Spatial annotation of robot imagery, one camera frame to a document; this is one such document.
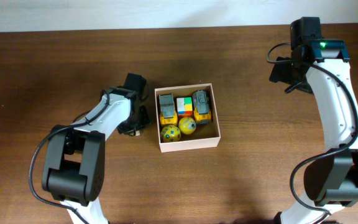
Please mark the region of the multicolour puzzle cube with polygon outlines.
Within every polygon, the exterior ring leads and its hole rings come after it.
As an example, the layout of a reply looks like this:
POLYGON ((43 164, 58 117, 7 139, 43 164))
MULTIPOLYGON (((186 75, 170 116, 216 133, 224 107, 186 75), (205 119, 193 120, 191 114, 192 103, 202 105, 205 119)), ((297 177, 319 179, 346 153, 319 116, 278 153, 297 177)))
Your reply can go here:
POLYGON ((191 97, 177 98, 177 114, 179 118, 193 116, 193 103, 191 97))

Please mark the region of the yellow grey dump truck toy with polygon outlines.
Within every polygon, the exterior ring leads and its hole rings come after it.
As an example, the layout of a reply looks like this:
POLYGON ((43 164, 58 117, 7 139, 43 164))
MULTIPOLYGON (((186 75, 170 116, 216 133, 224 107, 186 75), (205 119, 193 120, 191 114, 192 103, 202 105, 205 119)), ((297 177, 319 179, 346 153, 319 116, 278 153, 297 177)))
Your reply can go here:
POLYGON ((160 124, 162 126, 169 124, 176 126, 178 124, 178 114, 175 109, 173 94, 159 95, 158 99, 160 105, 160 124))

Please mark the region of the yellow ball blue letters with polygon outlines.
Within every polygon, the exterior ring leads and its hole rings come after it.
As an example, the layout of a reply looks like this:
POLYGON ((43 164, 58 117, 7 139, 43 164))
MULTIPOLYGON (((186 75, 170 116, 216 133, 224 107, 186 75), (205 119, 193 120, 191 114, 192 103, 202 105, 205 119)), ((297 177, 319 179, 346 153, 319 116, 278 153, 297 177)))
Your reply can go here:
POLYGON ((181 131, 177 126, 169 124, 162 128, 160 135, 163 142, 177 142, 181 138, 181 131))

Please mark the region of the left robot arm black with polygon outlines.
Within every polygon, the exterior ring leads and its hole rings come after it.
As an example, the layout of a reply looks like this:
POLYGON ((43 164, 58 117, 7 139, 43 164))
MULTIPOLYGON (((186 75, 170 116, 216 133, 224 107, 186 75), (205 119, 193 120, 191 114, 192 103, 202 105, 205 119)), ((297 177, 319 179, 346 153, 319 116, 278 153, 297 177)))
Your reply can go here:
POLYGON ((122 86, 101 92, 99 103, 69 126, 56 125, 43 140, 47 152, 42 188, 52 205, 68 210, 73 223, 107 223, 99 194, 104 182, 105 142, 114 131, 136 136, 150 124, 147 81, 128 73, 122 86))

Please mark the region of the yellow grey mixer truck toy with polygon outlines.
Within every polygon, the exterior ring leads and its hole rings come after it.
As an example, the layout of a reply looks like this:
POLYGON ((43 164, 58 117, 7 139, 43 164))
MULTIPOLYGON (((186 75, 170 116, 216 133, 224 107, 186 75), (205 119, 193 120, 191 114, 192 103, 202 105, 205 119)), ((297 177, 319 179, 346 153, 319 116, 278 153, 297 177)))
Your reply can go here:
POLYGON ((197 90, 192 95, 193 114, 197 124, 208 124, 212 122, 212 112, 209 106, 209 97, 205 90, 197 90))

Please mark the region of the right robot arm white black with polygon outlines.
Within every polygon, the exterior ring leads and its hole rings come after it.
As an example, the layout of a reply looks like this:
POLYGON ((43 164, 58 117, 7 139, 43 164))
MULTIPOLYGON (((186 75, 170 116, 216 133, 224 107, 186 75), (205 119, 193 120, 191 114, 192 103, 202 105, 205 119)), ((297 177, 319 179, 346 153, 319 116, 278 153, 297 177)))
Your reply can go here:
POLYGON ((322 223, 358 203, 358 105, 351 84, 350 56, 342 40, 325 39, 318 17, 290 26, 291 55, 273 63, 270 81, 287 92, 314 95, 324 134, 322 154, 298 164, 305 191, 279 212, 275 223, 322 223))

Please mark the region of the yellow ball with eye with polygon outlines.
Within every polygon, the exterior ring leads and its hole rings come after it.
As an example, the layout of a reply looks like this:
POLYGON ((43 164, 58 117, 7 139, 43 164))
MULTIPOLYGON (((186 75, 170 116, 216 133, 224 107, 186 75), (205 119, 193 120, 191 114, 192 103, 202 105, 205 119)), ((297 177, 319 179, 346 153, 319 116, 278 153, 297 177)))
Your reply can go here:
POLYGON ((179 120, 178 127, 183 134, 193 134, 196 130, 196 122, 192 117, 184 117, 179 120))

